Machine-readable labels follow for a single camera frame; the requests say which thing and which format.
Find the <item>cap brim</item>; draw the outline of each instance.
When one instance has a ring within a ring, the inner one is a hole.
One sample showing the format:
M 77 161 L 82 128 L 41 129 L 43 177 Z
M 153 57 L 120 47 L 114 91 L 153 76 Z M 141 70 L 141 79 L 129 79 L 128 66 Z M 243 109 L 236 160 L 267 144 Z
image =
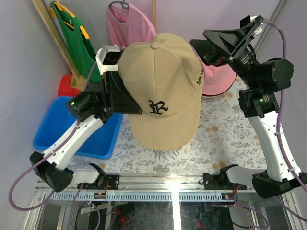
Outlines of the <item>cap brim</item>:
M 237 76 L 236 73 L 232 72 L 230 74 L 227 74 L 227 76 L 225 76 L 220 81 L 215 82 L 214 84 L 206 83 L 206 78 L 205 78 L 204 86 L 202 89 L 202 95 L 210 97 L 210 96 L 218 96 L 225 93 L 235 83 L 236 76 Z
M 186 145 L 195 135 L 201 111 L 201 93 L 177 114 L 156 118 L 147 114 L 129 114 L 133 136 L 144 147 L 173 150 Z

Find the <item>beige baseball cap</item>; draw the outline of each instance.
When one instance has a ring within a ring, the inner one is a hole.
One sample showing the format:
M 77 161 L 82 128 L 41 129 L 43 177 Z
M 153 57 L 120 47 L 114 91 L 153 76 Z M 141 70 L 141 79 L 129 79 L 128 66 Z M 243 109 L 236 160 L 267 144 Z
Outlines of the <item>beige baseball cap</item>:
M 173 34 L 129 45 L 119 74 L 142 109 L 129 114 L 133 136 L 147 148 L 178 149 L 196 133 L 203 88 L 202 66 L 189 44 Z

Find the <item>blue plastic basin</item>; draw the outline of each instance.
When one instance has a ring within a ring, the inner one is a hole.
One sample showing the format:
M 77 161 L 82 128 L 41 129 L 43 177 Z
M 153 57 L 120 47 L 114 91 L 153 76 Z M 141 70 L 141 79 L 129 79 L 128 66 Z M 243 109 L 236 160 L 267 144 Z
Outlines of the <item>blue plastic basin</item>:
M 49 148 L 76 120 L 65 107 L 71 97 L 61 96 L 54 100 L 36 136 L 33 146 L 39 150 Z M 76 155 L 98 159 L 110 159 L 118 136 L 122 114 L 113 116 L 96 130 L 78 149 Z

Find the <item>black embroidered logo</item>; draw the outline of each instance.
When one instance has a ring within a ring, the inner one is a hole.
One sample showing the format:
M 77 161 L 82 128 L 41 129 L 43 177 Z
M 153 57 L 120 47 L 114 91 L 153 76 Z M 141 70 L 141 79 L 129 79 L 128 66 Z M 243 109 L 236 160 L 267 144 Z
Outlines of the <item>black embroidered logo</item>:
M 197 82 L 196 82 L 198 85 L 201 84 L 201 79 L 202 79 L 202 77 L 203 77 L 203 69 L 201 70 L 201 75 L 200 75 L 200 77 L 198 78 L 198 80 L 197 80 Z
M 151 109 L 153 110 L 152 112 L 150 112 L 151 114 L 162 114 L 162 112 L 159 112 L 161 109 L 163 109 L 164 111 L 168 110 L 168 107 L 165 108 L 165 102 L 163 101 L 159 101 L 158 103 L 154 103 L 152 100 L 148 100 L 149 102 L 151 102 L 151 104 L 149 105 L 149 107 L 151 107 Z

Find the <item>table surface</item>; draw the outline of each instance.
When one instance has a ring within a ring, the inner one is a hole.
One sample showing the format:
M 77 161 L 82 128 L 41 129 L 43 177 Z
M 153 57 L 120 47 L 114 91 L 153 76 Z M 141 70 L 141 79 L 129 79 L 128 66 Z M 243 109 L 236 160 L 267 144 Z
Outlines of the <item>table surface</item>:
M 233 163 L 265 169 L 258 137 L 238 104 L 238 91 L 244 88 L 243 81 L 237 78 L 225 94 L 203 97 L 197 132 L 179 149 L 142 147 L 132 136 L 128 116 L 124 115 L 111 159 L 75 155 L 70 164 L 91 162 L 108 173 L 214 173 Z

